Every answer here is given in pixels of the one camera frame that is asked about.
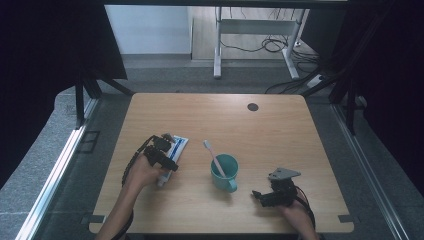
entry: hand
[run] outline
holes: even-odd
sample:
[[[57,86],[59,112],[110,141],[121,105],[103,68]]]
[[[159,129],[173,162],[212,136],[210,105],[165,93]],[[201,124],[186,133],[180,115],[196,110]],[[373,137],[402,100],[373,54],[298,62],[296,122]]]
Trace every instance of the hand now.
[[[143,187],[154,183],[160,175],[167,171],[169,170],[150,166],[147,157],[140,154],[130,168],[118,199],[96,239],[111,239],[115,236],[128,221],[138,194]]]
[[[147,157],[140,154],[131,167],[123,187],[138,195],[143,187],[154,183],[160,175],[168,171],[150,166]]]
[[[306,202],[303,194],[298,190],[297,196]],[[276,206],[277,210],[290,223],[290,225],[300,234],[303,240],[319,240],[318,234],[315,232],[312,221],[306,212],[305,207],[298,201],[294,201],[292,205],[286,207],[283,205]]]

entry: metal frame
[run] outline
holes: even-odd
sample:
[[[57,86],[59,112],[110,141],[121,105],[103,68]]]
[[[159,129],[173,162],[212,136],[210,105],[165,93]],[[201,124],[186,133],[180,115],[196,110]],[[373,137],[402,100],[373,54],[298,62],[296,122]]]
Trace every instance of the metal frame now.
[[[296,66],[291,59],[291,53],[296,43],[300,27],[302,26],[305,9],[300,9],[300,16],[296,21],[288,20],[244,20],[222,19],[222,7],[217,7],[216,45],[213,65],[213,77],[221,78],[221,34],[256,34],[256,35],[285,35],[290,36],[287,49],[282,50],[291,78],[299,79]]]
[[[97,105],[97,99],[90,99],[85,108],[85,116],[87,121],[81,125],[79,129],[75,129],[72,131],[71,135],[65,147],[63,148],[59,158],[56,161],[52,171],[50,172],[49,177],[47,178],[46,183],[44,184],[43,189],[37,197],[31,211],[29,212],[24,224],[21,227],[16,239],[32,239],[43,219],[48,206],[50,205],[51,200],[58,188],[63,174],[67,169],[67,166],[73,157],[76,148],[81,141],[84,132],[86,131],[87,124],[89,123],[89,119],[95,106]]]
[[[396,240],[404,240],[409,239],[408,234],[406,233],[405,228],[400,220],[399,215],[397,214],[395,208],[393,207],[392,202],[387,197],[383,187],[380,184],[377,176],[375,175],[369,161],[361,148],[358,140],[355,135],[353,135],[346,124],[344,124],[344,114],[340,106],[331,105],[333,111],[337,117],[337,121],[342,129],[343,135],[345,136],[353,154],[355,155],[355,159],[359,165],[359,168],[362,171],[362,174],[365,177],[365,180],[370,187],[370,190],[377,202],[378,207],[380,208],[383,217],[385,218],[390,231],[392,232],[394,239]]]
[[[378,7],[384,1],[385,0],[91,0],[75,1],[76,3],[74,4],[352,9]]]

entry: toothbrush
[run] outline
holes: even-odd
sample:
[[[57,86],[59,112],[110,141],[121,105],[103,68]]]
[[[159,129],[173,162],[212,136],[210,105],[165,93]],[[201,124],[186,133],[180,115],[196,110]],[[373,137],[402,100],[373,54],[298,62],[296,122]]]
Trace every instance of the toothbrush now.
[[[205,145],[205,148],[207,148],[209,150],[209,152],[211,153],[212,158],[213,158],[213,162],[215,163],[216,167],[218,168],[218,171],[221,174],[221,176],[226,178],[227,176],[225,176],[224,170],[222,170],[222,167],[219,164],[218,159],[216,159],[215,154],[213,153],[213,150],[212,150],[212,146],[209,144],[208,140],[203,141],[203,145]]]

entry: wooden table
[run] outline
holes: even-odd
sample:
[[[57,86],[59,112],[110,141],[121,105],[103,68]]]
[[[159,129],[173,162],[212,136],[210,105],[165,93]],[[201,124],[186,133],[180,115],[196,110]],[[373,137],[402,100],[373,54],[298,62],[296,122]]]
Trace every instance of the wooden table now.
[[[250,111],[250,103],[258,105]],[[135,94],[97,201],[94,215],[107,216],[121,189],[122,173],[134,151],[151,135],[170,132],[189,138],[179,169],[162,188],[141,192],[128,232],[293,233],[273,208],[263,208],[252,190],[271,192],[277,167],[301,172],[293,178],[306,193],[318,232],[350,232],[352,222],[305,100],[296,95]],[[239,162],[238,190],[226,193],[211,180],[211,156],[229,153]],[[100,223],[91,223],[98,232]]]

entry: person's right hand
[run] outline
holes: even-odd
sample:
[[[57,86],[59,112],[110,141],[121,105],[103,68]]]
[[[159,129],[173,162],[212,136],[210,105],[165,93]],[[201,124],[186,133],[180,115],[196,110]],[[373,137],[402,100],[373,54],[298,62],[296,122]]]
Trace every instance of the person's right hand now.
[[[147,157],[144,154],[140,154],[129,170],[123,187],[128,187],[130,191],[138,195],[143,187],[156,182],[160,175],[168,171],[150,166]]]
[[[300,191],[297,196],[306,202],[305,197]],[[290,223],[290,225],[301,235],[303,240],[319,240],[314,226],[305,207],[298,201],[294,201],[290,206],[276,206],[278,212]]]

